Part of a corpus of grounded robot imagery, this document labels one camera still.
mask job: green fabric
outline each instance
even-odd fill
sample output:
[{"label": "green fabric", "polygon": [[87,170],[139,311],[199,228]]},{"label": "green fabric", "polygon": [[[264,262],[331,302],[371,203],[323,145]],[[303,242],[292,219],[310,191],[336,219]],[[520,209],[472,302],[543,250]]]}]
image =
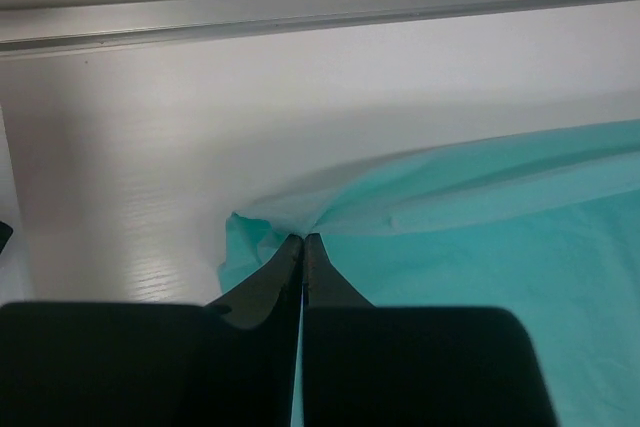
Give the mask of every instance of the green fabric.
[{"label": "green fabric", "polygon": [[229,289],[323,234],[376,305],[495,305],[529,331],[562,425],[640,419],[640,122],[434,149],[228,223]]}]

